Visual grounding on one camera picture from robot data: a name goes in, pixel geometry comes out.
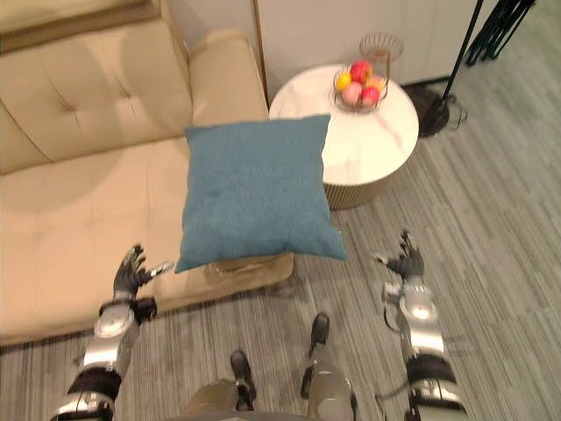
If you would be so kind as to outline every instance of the red apple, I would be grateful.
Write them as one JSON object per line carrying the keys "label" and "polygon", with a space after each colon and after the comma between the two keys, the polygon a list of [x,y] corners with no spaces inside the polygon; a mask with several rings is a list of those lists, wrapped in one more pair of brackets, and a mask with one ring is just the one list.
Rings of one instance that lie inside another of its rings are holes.
{"label": "red apple", "polygon": [[380,98],[380,92],[373,86],[362,89],[360,101],[365,107],[373,107]]}
{"label": "red apple", "polygon": [[372,76],[372,64],[366,60],[355,61],[349,73],[354,82],[364,83]]}

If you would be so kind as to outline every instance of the cable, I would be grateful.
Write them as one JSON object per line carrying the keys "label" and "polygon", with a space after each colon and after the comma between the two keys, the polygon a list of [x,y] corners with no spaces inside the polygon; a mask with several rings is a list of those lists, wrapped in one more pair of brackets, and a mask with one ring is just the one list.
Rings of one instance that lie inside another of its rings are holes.
{"label": "cable", "polygon": [[399,329],[395,329],[389,324],[389,321],[387,320],[387,306],[384,306],[384,323],[386,324],[387,328],[393,333],[401,333]]}
{"label": "cable", "polygon": [[380,414],[382,415],[382,419],[384,421],[387,421],[387,413],[382,402],[392,397],[398,396],[403,390],[407,388],[408,385],[409,381],[406,380],[397,389],[394,389],[391,392],[386,393],[385,395],[381,395],[380,393],[374,395],[374,400],[376,401],[376,405],[378,406],[378,409],[380,410]]}

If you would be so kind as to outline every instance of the striped carpet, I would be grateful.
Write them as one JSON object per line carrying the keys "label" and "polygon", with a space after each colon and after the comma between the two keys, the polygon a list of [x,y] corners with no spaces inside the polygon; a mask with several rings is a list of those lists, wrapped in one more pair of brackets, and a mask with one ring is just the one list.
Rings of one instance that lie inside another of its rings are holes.
{"label": "striped carpet", "polygon": [[[561,4],[543,0],[496,62],[463,68],[454,92],[470,111],[459,130],[422,139],[372,202],[333,213],[347,262],[298,256],[294,275],[184,310],[142,329],[120,420],[181,413],[205,382],[230,377],[241,346],[260,410],[303,413],[298,397],[309,324],[331,316],[332,358],[352,379],[363,420],[376,391],[401,384],[399,340],[383,324],[391,278],[372,251],[397,248],[407,226],[473,420],[561,419]],[[75,374],[89,333],[2,350],[0,419],[46,419]],[[406,395],[387,402],[402,419]]]}

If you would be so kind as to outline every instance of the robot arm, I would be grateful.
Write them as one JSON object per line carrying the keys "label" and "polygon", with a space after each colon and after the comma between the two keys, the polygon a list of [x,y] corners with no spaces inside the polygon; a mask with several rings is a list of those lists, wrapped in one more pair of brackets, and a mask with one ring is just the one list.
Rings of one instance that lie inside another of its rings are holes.
{"label": "robot arm", "polygon": [[94,338],[88,345],[79,374],[51,421],[111,421],[115,399],[126,375],[140,325],[155,317],[153,297],[136,299],[138,288],[174,264],[167,261],[146,272],[145,258],[136,245],[124,256],[113,283],[113,300],[99,310]]}
{"label": "robot arm", "polygon": [[423,257],[408,232],[401,235],[399,259],[376,255],[401,277],[384,285],[382,300],[397,309],[401,353],[408,375],[409,421],[467,420],[456,377],[444,354],[438,311],[424,284]]}

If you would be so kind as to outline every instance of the leather sofa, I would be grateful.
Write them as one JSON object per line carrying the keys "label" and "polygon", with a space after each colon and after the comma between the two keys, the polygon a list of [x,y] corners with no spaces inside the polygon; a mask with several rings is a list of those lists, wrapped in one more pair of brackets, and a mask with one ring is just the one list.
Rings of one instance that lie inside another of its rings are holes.
{"label": "leather sofa", "polygon": [[[182,129],[267,119],[245,36],[189,54],[164,0],[0,8],[0,344],[90,328],[124,253],[177,259]],[[170,310],[279,282],[293,255],[220,261],[141,290]]]}

